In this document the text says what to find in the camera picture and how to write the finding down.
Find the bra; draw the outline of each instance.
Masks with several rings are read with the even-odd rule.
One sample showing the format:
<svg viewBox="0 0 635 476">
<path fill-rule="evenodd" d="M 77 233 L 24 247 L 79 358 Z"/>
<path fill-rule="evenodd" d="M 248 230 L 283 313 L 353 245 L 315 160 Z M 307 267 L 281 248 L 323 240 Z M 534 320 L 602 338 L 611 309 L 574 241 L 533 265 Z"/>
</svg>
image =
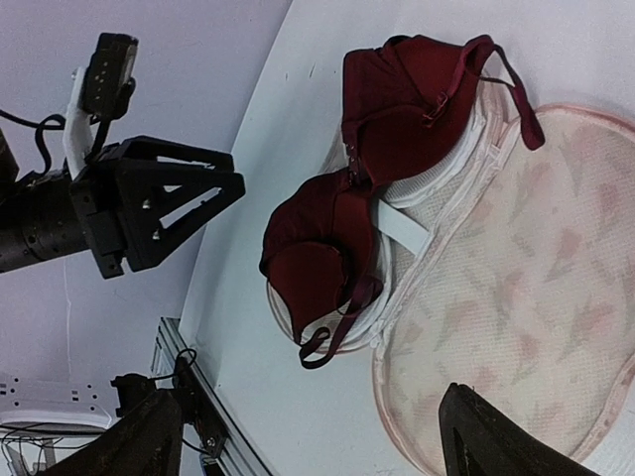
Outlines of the bra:
<svg viewBox="0 0 635 476">
<path fill-rule="evenodd" d="M 512 84 L 480 76 L 493 53 Z M 523 83 L 489 36 L 463 47 L 399 36 L 380 49 L 344 57 L 341 131 L 348 167 L 310 178 L 276 208 L 260 262 L 288 307 L 305 368 L 331 360 L 355 319 L 382 292 L 370 273 L 376 252 L 372 197 L 393 181 L 432 168 L 451 151 L 468 122 L 479 80 L 507 86 L 525 145 L 541 147 L 545 137 Z M 302 342 L 308 325 L 338 309 L 345 311 L 332 338 L 320 327 Z M 326 353 L 310 360 L 328 339 Z"/>
</svg>

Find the black cable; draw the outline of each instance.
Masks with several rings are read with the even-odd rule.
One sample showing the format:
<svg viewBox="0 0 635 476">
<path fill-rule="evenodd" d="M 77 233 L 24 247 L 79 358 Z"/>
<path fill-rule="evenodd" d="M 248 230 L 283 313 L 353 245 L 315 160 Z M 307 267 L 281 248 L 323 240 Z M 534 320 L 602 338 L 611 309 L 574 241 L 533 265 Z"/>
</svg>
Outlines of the black cable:
<svg viewBox="0 0 635 476">
<path fill-rule="evenodd" d="M 158 380 L 166 380 L 166 379 L 172 379 L 173 377 L 177 377 L 178 375 L 182 374 L 185 370 L 188 370 L 191 368 L 192 365 L 194 365 L 194 362 L 196 362 L 196 357 L 198 356 L 198 353 L 194 350 L 191 349 L 189 347 L 183 349 L 182 351 L 180 351 L 177 354 L 177 357 L 175 358 L 175 363 L 179 360 L 179 357 L 181 357 L 183 354 L 185 354 L 186 352 L 188 352 L 190 354 L 190 361 L 188 362 L 188 366 L 185 367 L 184 369 L 181 369 L 179 372 L 174 372 L 170 375 L 162 375 L 161 377 L 153 377 L 150 380 L 153 382 L 157 382 Z"/>
<path fill-rule="evenodd" d="M 40 472 L 40 462 L 42 461 L 43 453 L 44 453 L 44 447 L 40 446 L 40 452 L 38 453 L 38 467 L 36 469 L 36 474 Z"/>
<path fill-rule="evenodd" d="M 197 453 L 200 454 L 204 454 L 205 456 L 209 456 L 209 453 L 203 449 L 197 448 L 195 447 L 193 444 L 191 444 L 189 441 L 187 441 L 185 438 L 183 438 L 183 444 L 185 446 L 187 446 L 189 449 L 193 449 L 194 451 L 196 451 Z"/>
<path fill-rule="evenodd" d="M 51 157 L 51 153 L 49 152 L 49 148 L 47 147 L 47 143 L 44 140 L 44 131 L 47 127 L 47 123 L 50 121 L 57 121 L 60 126 L 64 127 L 66 120 L 61 114 L 51 114 L 49 117 L 44 119 L 36 128 L 36 146 L 42 155 L 42 159 L 44 160 L 44 171 L 41 173 L 41 176 L 45 176 L 51 166 L 53 165 L 53 158 Z"/>
<path fill-rule="evenodd" d="M 30 429 L 33 428 L 34 426 L 41 426 L 43 424 L 48 424 L 48 423 L 36 423 L 33 425 L 29 425 L 29 426 L 25 426 L 25 427 L 18 427 L 18 426 L 9 426 L 6 424 L 0 424 L 0 429 L 9 429 L 11 430 L 9 433 L 7 433 L 4 438 L 6 438 L 7 436 L 9 436 L 9 434 L 13 434 L 16 433 L 18 431 L 25 431 L 27 433 L 36 433 L 36 434 L 48 434 L 51 436 L 100 436 L 103 434 L 103 431 L 55 431 L 52 429 Z"/>
<path fill-rule="evenodd" d="M 2 455 L 4 456 L 4 459 L 7 462 L 7 465 L 10 465 L 11 459 L 9 459 L 9 456 L 7 456 L 7 452 L 5 451 L 4 448 L 5 448 L 4 444 L 0 445 L 0 449 L 2 449 Z"/>
<path fill-rule="evenodd" d="M 93 161 L 99 151 L 103 149 L 104 144 L 106 143 L 106 137 L 108 136 L 108 130 L 110 129 L 110 121 L 101 121 L 99 123 L 99 127 L 97 128 L 97 134 L 95 134 L 95 140 L 92 143 L 92 149 L 90 150 L 90 154 L 86 157 L 86 162 L 90 163 Z"/>
<path fill-rule="evenodd" d="M 15 116 L 11 113 L 8 113 L 7 111 L 3 111 L 2 109 L 0 109 L 0 117 L 3 117 L 8 121 L 15 122 L 16 124 L 19 124 L 21 126 L 30 127 L 31 129 L 38 129 L 38 127 L 40 127 L 40 124 L 42 124 L 22 119 L 21 117 Z M 64 124 L 60 124 L 58 126 L 44 126 L 45 131 L 61 131 L 63 129 Z"/>
<path fill-rule="evenodd" d="M 41 424 L 43 424 L 43 423 L 34 423 L 34 424 L 30 424 L 30 425 L 28 425 L 28 426 L 25 426 L 24 428 L 13 428 L 13 429 L 12 429 L 11 431 L 9 431 L 7 434 L 5 434 L 5 435 L 3 435 L 3 436 L 2 436 L 2 439 L 0 439 L 0 446 L 2 447 L 2 455 L 4 456 L 4 459 L 6 459 L 6 460 L 7 460 L 7 463 L 9 463 L 9 462 L 11 461 L 11 459 L 9 458 L 9 456 L 7 456 L 7 452 L 5 451 L 5 446 L 8 446 L 8 443 L 7 443 L 7 438 L 8 438 L 9 436 L 11 436 L 13 433 L 16 433 L 16 432 L 18 432 L 18 431 L 20 431 L 20 430 L 26 430 L 26 431 L 29 431 L 29 429 L 30 429 L 30 428 L 35 428 L 36 426 L 40 426 Z M 20 454 L 22 455 L 22 445 L 21 445 L 22 438 L 20 438 L 18 441 L 19 441 L 19 443 L 18 443 L 18 444 L 20 444 Z"/>
<path fill-rule="evenodd" d="M 31 444 L 35 444 L 36 446 L 44 449 L 44 448 L 52 448 L 52 449 L 82 449 L 85 448 L 86 446 L 88 446 L 90 443 L 92 443 L 92 441 L 89 441 L 88 443 L 84 443 L 81 444 L 80 446 L 58 446 L 58 443 L 53 443 L 53 444 L 39 444 L 36 443 L 35 441 L 31 441 Z"/>
</svg>

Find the cable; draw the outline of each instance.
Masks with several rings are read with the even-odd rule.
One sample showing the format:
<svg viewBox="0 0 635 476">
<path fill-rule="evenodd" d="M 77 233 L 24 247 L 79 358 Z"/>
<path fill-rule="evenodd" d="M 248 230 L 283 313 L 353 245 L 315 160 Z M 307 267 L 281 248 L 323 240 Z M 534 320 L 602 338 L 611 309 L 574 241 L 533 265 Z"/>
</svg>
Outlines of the cable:
<svg viewBox="0 0 635 476">
<path fill-rule="evenodd" d="M 97 128 L 97 134 L 95 135 L 95 141 L 92 143 L 92 149 L 90 150 L 90 155 L 87 158 L 87 161 L 90 162 L 99 151 L 103 148 L 103 145 L 106 143 L 106 136 L 108 135 L 108 129 L 110 129 L 110 121 L 101 121 L 99 127 Z"/>
<path fill-rule="evenodd" d="M 195 447 L 193 444 L 191 444 L 189 441 L 187 441 L 185 438 L 183 438 L 183 444 L 185 446 L 187 446 L 189 449 L 193 449 L 194 451 L 196 451 L 197 453 L 200 454 L 204 454 L 205 456 L 209 456 L 209 453 L 207 451 L 204 451 L 200 448 Z"/>
<path fill-rule="evenodd" d="M 5 448 L 10 448 L 11 447 L 10 444 L 15 443 L 16 441 L 18 442 L 18 454 L 20 455 L 20 461 L 13 461 L 13 464 L 14 465 L 17 464 L 20 469 L 28 472 L 29 471 L 28 463 L 24 456 L 24 452 L 22 450 L 22 443 L 25 442 L 25 443 L 34 444 L 34 445 L 37 445 L 37 443 L 35 442 L 35 440 L 26 438 L 24 436 L 20 436 L 19 438 L 11 438 L 10 441 L 2 443 L 2 454 L 4 455 L 4 459 L 7 461 L 7 465 L 9 466 L 11 466 L 11 459 L 9 458 L 9 456 L 7 456 Z M 38 462 L 40 461 L 41 457 L 42 457 L 42 454 L 40 453 L 38 455 Z"/>
<path fill-rule="evenodd" d="M 24 428 L 14 428 L 11 431 L 9 431 L 7 434 L 2 436 L 2 439 L 0 439 L 0 446 L 2 447 L 2 455 L 4 456 L 4 459 L 7 460 L 7 464 L 11 463 L 11 458 L 9 458 L 9 456 L 7 455 L 7 452 L 5 450 L 5 448 L 9 446 L 9 444 L 7 443 L 7 438 L 9 436 L 11 436 L 13 433 L 16 433 L 17 431 L 20 431 L 20 430 L 28 431 L 30 428 L 35 428 L 36 426 L 40 426 L 41 424 L 43 424 L 43 423 L 30 424 L 28 426 L 25 426 Z M 20 454 L 22 455 L 22 446 L 20 446 Z"/>
<path fill-rule="evenodd" d="M 184 369 L 181 369 L 179 372 L 174 372 L 170 375 L 162 375 L 161 377 L 153 377 L 150 380 L 153 382 L 157 382 L 158 380 L 167 380 L 167 379 L 172 379 L 173 377 L 177 377 L 178 375 L 182 374 L 185 370 L 189 370 L 191 368 L 192 365 L 194 365 L 194 362 L 196 362 L 196 357 L 198 356 L 198 353 L 194 350 L 191 349 L 189 347 L 183 349 L 182 351 L 180 351 L 177 354 L 177 357 L 175 358 L 175 363 L 179 360 L 179 357 L 181 357 L 183 354 L 185 354 L 186 352 L 188 352 L 191 356 L 190 361 L 188 362 L 188 366 L 185 367 Z"/>
<path fill-rule="evenodd" d="M 52 448 L 52 449 L 82 449 L 82 448 L 85 448 L 86 446 L 88 446 L 90 443 L 92 443 L 92 441 L 90 441 L 88 443 L 81 444 L 80 446 L 58 446 L 58 443 L 60 441 L 62 441 L 62 440 L 63 440 L 63 438 L 60 438 L 57 443 L 53 443 L 53 444 L 39 444 L 39 443 L 36 443 L 35 441 L 31 441 L 31 444 L 35 444 L 36 446 L 38 446 L 38 447 L 40 447 L 42 449 L 44 449 L 44 448 Z"/>
<path fill-rule="evenodd" d="M 3 111 L 2 109 L 0 109 L 0 117 L 11 121 L 15 124 L 18 124 L 20 126 L 24 126 L 24 127 L 30 127 L 31 129 L 37 129 L 38 126 L 40 125 L 39 122 L 33 122 L 33 121 L 28 121 L 27 119 L 23 119 L 21 117 L 18 117 L 14 114 L 11 114 L 10 112 L 7 111 Z M 94 125 L 97 124 L 99 122 L 99 119 L 96 116 L 91 116 L 90 117 L 90 125 Z M 65 126 L 65 121 L 64 124 L 58 125 L 58 126 L 45 126 L 44 130 L 45 131 L 62 131 L 64 129 Z"/>
<path fill-rule="evenodd" d="M 8 113 L 7 111 L 3 111 L 2 109 L 0 109 L 0 117 L 3 117 L 6 120 L 19 124 L 21 126 L 30 127 L 31 129 L 38 129 L 38 127 L 40 127 L 40 124 L 42 124 L 22 119 L 21 117 L 14 116 L 13 114 Z M 45 131 L 61 131 L 63 129 L 64 124 L 60 124 L 58 126 L 44 126 Z"/>
<path fill-rule="evenodd" d="M 47 143 L 44 140 L 44 131 L 47 127 L 47 123 L 50 121 L 57 121 L 60 126 L 64 127 L 66 120 L 60 114 L 51 114 L 46 119 L 44 119 L 36 128 L 36 146 L 42 155 L 42 159 L 44 160 L 44 171 L 41 173 L 41 176 L 45 176 L 51 166 L 53 165 L 53 158 L 51 157 L 51 153 L 49 152 L 49 148 L 47 147 Z"/>
<path fill-rule="evenodd" d="M 38 466 L 36 468 L 36 474 L 40 472 L 40 462 L 42 461 L 42 454 L 44 453 L 44 447 L 40 446 L 40 452 L 38 453 Z"/>
<path fill-rule="evenodd" d="M 6 424 L 0 424 L 0 429 L 9 429 L 11 430 L 9 433 L 7 433 L 2 439 L 0 439 L 0 442 L 2 442 L 4 440 L 4 438 L 6 438 L 7 436 L 9 436 L 9 434 L 13 434 L 15 432 L 18 431 L 25 431 L 27 433 L 36 433 L 36 434 L 47 434 L 50 436 L 100 436 L 103 434 L 103 431 L 55 431 L 55 430 L 51 430 L 51 429 L 30 429 L 34 426 L 40 426 L 43 424 L 48 424 L 48 423 L 36 423 L 33 425 L 29 425 L 29 426 L 24 426 L 24 427 L 18 427 L 18 426 L 8 426 Z"/>
</svg>

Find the mesh laundry bag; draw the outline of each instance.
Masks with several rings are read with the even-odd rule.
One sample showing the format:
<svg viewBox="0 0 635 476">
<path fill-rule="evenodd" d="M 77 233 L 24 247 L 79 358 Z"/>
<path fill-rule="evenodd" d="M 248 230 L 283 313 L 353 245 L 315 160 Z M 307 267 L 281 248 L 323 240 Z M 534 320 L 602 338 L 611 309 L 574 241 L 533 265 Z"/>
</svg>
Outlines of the mesh laundry bag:
<svg viewBox="0 0 635 476">
<path fill-rule="evenodd" d="M 474 180 L 477 172 L 483 167 L 490 141 L 485 138 L 500 135 L 501 92 L 501 88 L 495 84 L 480 84 L 478 99 L 468 126 L 451 153 L 423 174 L 394 182 L 387 188 L 381 205 L 374 204 L 376 216 L 373 222 L 379 228 L 379 249 L 374 273 L 384 283 L 384 290 L 357 318 L 338 352 L 352 351 L 369 343 L 376 345 L 378 342 L 377 337 L 389 315 L 386 307 L 397 300 L 393 297 L 398 294 L 400 284 L 411 268 L 415 256 L 423 253 L 430 242 L 437 217 L 457 189 L 462 184 L 465 186 L 467 182 Z M 347 162 L 338 128 L 322 166 L 322 172 L 337 171 L 345 167 Z M 267 297 L 276 322 L 292 339 L 289 312 L 284 301 L 270 284 L 267 284 Z M 345 308 L 346 305 L 339 311 L 344 312 Z M 332 334 L 341 320 L 340 312 L 333 312 L 307 326 L 303 338 L 309 339 L 322 326 L 330 328 Z M 320 348 L 321 352 L 328 348 L 329 342 L 324 342 Z"/>
<path fill-rule="evenodd" d="M 553 106 L 546 145 L 513 124 L 415 263 L 373 380 L 385 427 L 425 474 L 445 474 L 438 408 L 451 382 L 582 460 L 635 366 L 635 128 Z"/>
</svg>

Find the bra strap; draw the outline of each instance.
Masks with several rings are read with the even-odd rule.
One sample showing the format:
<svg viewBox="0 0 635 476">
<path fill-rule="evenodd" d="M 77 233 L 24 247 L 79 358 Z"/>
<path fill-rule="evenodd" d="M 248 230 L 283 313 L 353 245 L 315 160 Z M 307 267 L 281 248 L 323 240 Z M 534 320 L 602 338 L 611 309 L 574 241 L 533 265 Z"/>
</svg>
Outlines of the bra strap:
<svg viewBox="0 0 635 476">
<path fill-rule="evenodd" d="M 346 314 L 337 325 L 326 354 L 316 360 L 307 360 L 318 351 L 322 344 L 330 338 L 330 330 L 320 327 L 305 344 L 300 347 L 300 362 L 305 369 L 318 369 L 330 361 L 341 345 L 344 337 L 350 331 L 357 317 L 381 295 L 383 285 L 381 281 L 370 275 L 363 276 L 353 289 L 350 304 Z"/>
<path fill-rule="evenodd" d="M 500 56 L 505 69 L 507 69 L 509 76 L 512 78 L 513 84 L 509 84 L 502 79 L 494 77 L 480 76 L 480 71 L 475 71 L 473 69 L 474 64 L 484 64 L 485 61 L 493 53 L 497 53 Z M 478 77 L 483 81 L 496 82 L 498 84 L 504 84 L 505 86 L 507 86 L 507 89 L 511 93 L 514 104 L 516 105 L 516 109 L 518 109 L 518 113 L 520 115 L 520 130 L 525 145 L 529 150 L 535 151 L 543 144 L 545 144 L 545 134 L 543 132 L 543 128 L 538 122 L 536 113 L 529 103 L 529 99 L 527 98 L 527 91 L 525 90 L 523 81 L 507 60 L 503 49 L 500 46 L 494 44 L 489 36 L 482 35 L 480 37 L 477 37 L 469 41 L 465 45 L 465 47 L 463 47 L 458 60 L 458 64 L 456 65 L 456 69 L 454 70 L 452 80 L 446 93 L 446 96 L 448 98 L 452 98 L 456 94 L 466 72 Z"/>
</svg>

